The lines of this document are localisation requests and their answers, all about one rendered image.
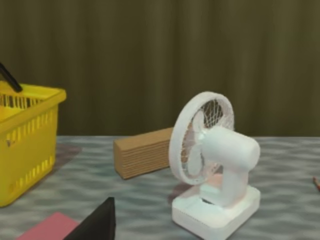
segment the basket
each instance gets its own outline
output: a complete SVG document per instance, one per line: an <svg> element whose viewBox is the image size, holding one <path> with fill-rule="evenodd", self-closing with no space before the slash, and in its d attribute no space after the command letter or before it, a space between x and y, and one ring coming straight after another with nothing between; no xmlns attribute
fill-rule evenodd
<svg viewBox="0 0 320 240"><path fill-rule="evenodd" d="M55 164L63 89L21 84L0 64L0 207L19 198Z"/></svg>

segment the fan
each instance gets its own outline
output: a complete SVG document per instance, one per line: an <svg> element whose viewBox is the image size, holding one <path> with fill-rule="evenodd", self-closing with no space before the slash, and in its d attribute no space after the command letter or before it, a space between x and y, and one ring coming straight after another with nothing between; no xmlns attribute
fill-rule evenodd
<svg viewBox="0 0 320 240"><path fill-rule="evenodd" d="M227 239L259 208L261 194L248 185L259 158L259 144L234 132L229 100L209 91L196 95L181 111L169 144L173 175L193 185L173 200L173 221L205 240Z"/></svg>

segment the table surface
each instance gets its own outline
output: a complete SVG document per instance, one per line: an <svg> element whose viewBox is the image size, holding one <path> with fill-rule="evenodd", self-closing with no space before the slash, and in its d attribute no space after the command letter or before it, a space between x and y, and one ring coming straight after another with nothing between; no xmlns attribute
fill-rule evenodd
<svg viewBox="0 0 320 240"><path fill-rule="evenodd" d="M171 201L188 186L169 168L122 180L114 170L113 140L57 139L52 173L12 205L0 208L0 240L14 240L55 212L79 222L115 197L117 240L197 240L171 218ZM256 138L261 158L249 182L261 191L258 212L229 240L318 240L320 138Z"/></svg>

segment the brown cardboard box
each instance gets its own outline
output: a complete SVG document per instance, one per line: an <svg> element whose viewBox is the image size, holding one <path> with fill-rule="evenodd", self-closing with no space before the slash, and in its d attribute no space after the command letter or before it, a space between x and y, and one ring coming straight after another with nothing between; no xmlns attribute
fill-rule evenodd
<svg viewBox="0 0 320 240"><path fill-rule="evenodd" d="M113 142L114 168L123 179L169 166L168 150L173 128L120 138Z"/></svg>

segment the curtain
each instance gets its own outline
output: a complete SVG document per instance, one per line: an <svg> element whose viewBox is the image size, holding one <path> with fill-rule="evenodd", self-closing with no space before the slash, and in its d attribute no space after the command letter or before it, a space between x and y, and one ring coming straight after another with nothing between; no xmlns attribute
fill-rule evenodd
<svg viewBox="0 0 320 240"><path fill-rule="evenodd" d="M319 0L0 0L0 62L64 88L60 135L172 127L225 95L250 136L320 135Z"/></svg>

